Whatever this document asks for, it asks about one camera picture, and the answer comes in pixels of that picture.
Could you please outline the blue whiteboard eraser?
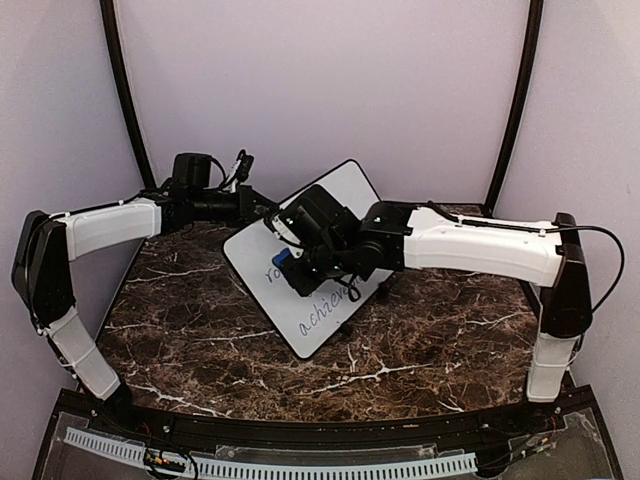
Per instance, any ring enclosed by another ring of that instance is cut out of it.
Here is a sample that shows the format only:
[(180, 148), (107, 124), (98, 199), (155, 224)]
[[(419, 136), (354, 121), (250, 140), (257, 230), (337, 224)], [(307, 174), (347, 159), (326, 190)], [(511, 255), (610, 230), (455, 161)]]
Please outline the blue whiteboard eraser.
[(283, 249), (271, 259), (273, 266), (281, 269), (290, 256), (291, 251), (288, 248)]

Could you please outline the white whiteboard with black frame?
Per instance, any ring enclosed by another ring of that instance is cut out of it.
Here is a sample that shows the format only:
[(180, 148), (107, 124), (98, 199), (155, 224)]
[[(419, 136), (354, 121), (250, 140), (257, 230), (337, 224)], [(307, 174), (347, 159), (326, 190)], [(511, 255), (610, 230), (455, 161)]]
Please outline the white whiteboard with black frame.
[[(379, 195), (359, 163), (349, 159), (285, 197), (288, 206), (311, 185), (319, 184), (359, 218), (378, 201)], [(359, 278), (354, 286), (362, 294), (348, 299), (347, 288), (327, 281), (311, 296), (301, 297), (290, 288), (272, 258), (288, 247), (262, 220), (239, 230), (223, 243), (223, 255), (260, 310), (299, 359), (307, 359), (347, 322), (392, 274), (376, 270), (369, 280)]]

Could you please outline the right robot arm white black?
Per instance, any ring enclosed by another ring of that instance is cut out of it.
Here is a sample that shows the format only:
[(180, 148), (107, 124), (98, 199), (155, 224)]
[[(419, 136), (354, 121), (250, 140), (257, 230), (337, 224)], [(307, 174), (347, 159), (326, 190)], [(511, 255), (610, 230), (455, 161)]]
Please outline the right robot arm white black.
[(526, 399), (510, 413), (521, 434), (549, 416), (578, 340), (593, 319), (574, 218), (511, 222), (447, 212), (433, 202), (379, 201), (363, 218), (330, 195), (303, 195), (271, 221), (287, 250), (273, 259), (306, 297), (328, 280), (351, 288), (377, 270), (452, 269), (515, 278), (540, 288), (539, 327)]

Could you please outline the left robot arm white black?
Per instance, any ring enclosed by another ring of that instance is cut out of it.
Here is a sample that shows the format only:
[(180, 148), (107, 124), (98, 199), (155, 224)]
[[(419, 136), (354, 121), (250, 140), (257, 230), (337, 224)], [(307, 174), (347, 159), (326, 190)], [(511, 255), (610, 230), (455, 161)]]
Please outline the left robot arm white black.
[(120, 436), (141, 427), (140, 412), (124, 380), (109, 365), (80, 318), (71, 264), (129, 241), (171, 234), (201, 221), (251, 222), (263, 202), (250, 186), (235, 190), (178, 186), (143, 190), (127, 200), (47, 214), (36, 210), (24, 221), (11, 281), (36, 333), (46, 338), (61, 366), (94, 398), (106, 402), (103, 421)]

